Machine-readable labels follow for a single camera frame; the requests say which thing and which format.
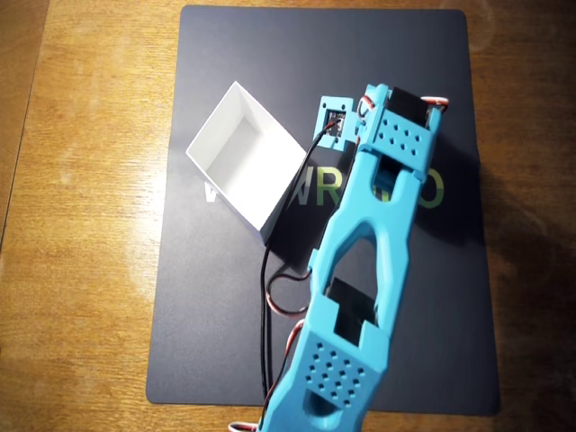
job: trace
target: white cardboard box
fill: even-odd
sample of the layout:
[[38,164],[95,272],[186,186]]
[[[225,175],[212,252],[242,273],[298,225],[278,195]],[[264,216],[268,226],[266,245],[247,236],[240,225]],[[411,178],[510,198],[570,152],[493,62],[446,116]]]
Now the white cardboard box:
[[186,151],[266,243],[305,152],[246,89],[234,82]]

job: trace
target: robotic arm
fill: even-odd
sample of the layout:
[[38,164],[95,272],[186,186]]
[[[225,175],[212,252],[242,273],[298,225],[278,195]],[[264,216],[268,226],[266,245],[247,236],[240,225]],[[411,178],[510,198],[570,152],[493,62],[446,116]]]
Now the robotic arm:
[[[355,144],[355,160],[339,207],[310,257],[310,306],[292,364],[273,388],[257,431],[362,429],[386,372],[412,222],[446,107],[447,100],[382,84],[366,88],[356,111],[352,99],[321,98],[315,133],[332,122],[337,127],[319,145],[343,151]],[[375,186],[389,194],[388,202],[374,196]],[[359,239],[376,249],[375,301],[332,277]]]

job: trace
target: dark gray mat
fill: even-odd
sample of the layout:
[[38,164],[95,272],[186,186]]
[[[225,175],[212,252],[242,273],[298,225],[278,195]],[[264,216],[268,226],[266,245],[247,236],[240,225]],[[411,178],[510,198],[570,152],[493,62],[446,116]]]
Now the dark gray mat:
[[[468,41],[456,11],[254,9],[188,6],[182,12],[166,204],[148,364],[152,402],[262,403],[259,269],[263,247],[203,180],[185,150],[238,80],[307,148],[322,95],[352,96],[367,84],[445,95],[429,178],[410,242],[410,273],[375,410],[490,415],[499,406],[479,157]],[[319,149],[313,165],[345,170],[347,155]],[[329,215],[317,190],[293,205],[269,273],[302,268]],[[306,221],[297,230],[295,220]],[[374,252],[359,243],[337,275],[375,290]],[[277,288],[286,307],[308,285]],[[293,321],[274,317],[277,373]]]

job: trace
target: hole pattern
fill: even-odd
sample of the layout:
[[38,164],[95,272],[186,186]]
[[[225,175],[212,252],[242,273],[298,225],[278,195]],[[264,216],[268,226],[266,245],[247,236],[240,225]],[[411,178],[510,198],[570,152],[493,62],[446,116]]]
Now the hole pattern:
[[[383,120],[382,120],[383,126],[388,126],[389,123],[390,123],[390,122],[389,122],[388,119],[383,119]],[[400,131],[400,130],[401,130],[401,129],[400,129],[400,125],[398,125],[398,124],[393,124],[393,125],[391,125],[391,128],[394,129],[395,131]],[[418,151],[417,151],[415,148],[412,148],[411,146],[412,146],[412,145],[415,145],[415,143],[414,143],[414,141],[412,141],[412,139],[414,139],[417,143],[421,141],[421,137],[420,137],[419,135],[413,134],[409,129],[402,130],[402,131],[400,132],[400,136],[399,136],[398,134],[394,134],[394,133],[391,132],[390,130],[389,130],[389,132],[390,132],[390,133],[388,134],[388,133],[386,132],[386,130],[381,130],[381,131],[378,133],[378,138],[379,138],[380,140],[383,140],[384,137],[386,137],[387,134],[388,134],[388,135],[390,135],[390,134],[391,134],[391,135],[394,135],[393,137],[389,137],[389,138],[388,138],[388,140],[389,140],[389,142],[390,142],[391,145],[394,145],[394,144],[399,143],[401,150],[408,150],[408,151],[409,151],[409,154],[412,155],[412,156],[416,156],[416,155],[418,154]]]
[[358,398],[365,369],[354,365],[349,358],[337,360],[339,352],[330,346],[319,342],[315,347],[311,354],[310,372],[304,376],[307,385],[313,385],[317,392],[329,394],[333,401],[340,401],[344,408],[350,408],[352,401]]

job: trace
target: wooden surface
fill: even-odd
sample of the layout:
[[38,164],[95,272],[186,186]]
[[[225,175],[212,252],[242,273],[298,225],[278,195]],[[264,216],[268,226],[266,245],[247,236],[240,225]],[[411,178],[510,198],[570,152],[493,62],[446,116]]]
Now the wooden surface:
[[[259,415],[145,396],[182,5],[49,4],[0,256],[0,430],[223,431]],[[576,429],[574,2],[358,6],[468,16],[502,398],[495,418],[370,413],[364,430]]]
[[48,0],[0,0],[0,242]]

